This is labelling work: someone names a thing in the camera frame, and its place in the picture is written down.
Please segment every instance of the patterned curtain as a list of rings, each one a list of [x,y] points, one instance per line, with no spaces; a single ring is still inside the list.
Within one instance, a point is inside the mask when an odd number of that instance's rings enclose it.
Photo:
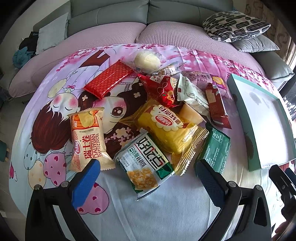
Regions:
[[[296,65],[296,46],[291,36],[278,20],[278,18],[269,10],[260,0],[247,0],[245,14],[262,19],[271,24],[270,28],[263,34],[272,40],[280,50],[276,53],[294,69]]]

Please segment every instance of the sofa backrest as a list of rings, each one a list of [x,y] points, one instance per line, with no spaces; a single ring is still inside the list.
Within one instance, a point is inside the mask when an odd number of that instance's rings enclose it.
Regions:
[[[231,11],[232,0],[70,0],[33,26],[34,31],[69,13],[68,36],[94,26],[174,21],[202,26],[216,12]]]

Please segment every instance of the sofa seat cushion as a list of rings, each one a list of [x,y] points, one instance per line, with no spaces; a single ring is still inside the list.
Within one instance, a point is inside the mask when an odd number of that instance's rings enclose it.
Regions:
[[[81,50],[113,44],[135,43],[136,37],[146,28],[142,23],[110,23],[80,31],[56,47],[45,50],[29,60],[16,74],[9,86],[12,97],[20,97],[37,90],[49,73],[66,56]]]
[[[237,51],[230,43],[211,39],[204,29],[198,26],[168,21],[151,23],[137,37],[136,43],[174,45],[201,50],[233,60],[265,76],[260,64],[249,53]]]

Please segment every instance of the cartoon tablecloth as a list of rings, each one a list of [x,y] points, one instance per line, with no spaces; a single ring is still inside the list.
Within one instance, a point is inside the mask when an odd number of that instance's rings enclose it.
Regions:
[[[119,123],[147,100],[142,83],[132,74],[124,78],[103,100],[83,87],[118,59],[126,59],[137,49],[150,49],[171,62],[184,63],[183,70],[207,72],[227,80],[240,75],[280,97],[264,73],[257,73],[233,61],[206,52],[169,45],[112,45],[78,51],[55,66],[45,77],[25,108],[12,148],[9,190],[20,211],[26,215],[33,187],[44,188],[71,180],[73,153],[68,114],[90,107],[105,107],[103,130],[111,157],[138,131]],[[231,149],[223,176],[239,185],[253,188],[260,184],[267,195],[273,218],[281,201],[268,179],[267,170],[248,172],[247,152],[234,101],[224,99],[232,130]],[[197,240],[218,212],[190,164],[182,177],[173,176],[157,191],[140,201],[119,165],[102,171],[86,202],[78,207],[85,223],[99,240]],[[61,213],[55,209],[66,237],[73,240]],[[228,236],[235,228],[234,221]]]

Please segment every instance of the silver bolt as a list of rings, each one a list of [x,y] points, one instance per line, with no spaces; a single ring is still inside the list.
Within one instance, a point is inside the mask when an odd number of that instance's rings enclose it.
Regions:
[[[68,185],[69,185],[69,182],[67,182],[67,181],[63,181],[63,182],[61,183],[62,188],[65,188],[65,187],[67,187]]]
[[[230,181],[230,182],[228,183],[228,185],[231,186],[232,188],[236,187],[236,183],[233,182],[233,181]]]
[[[256,189],[257,189],[258,191],[262,191],[262,190],[263,190],[262,187],[261,187],[260,185],[256,185]]]
[[[39,184],[36,184],[35,186],[34,186],[34,190],[39,190],[41,188],[41,186],[39,185]]]

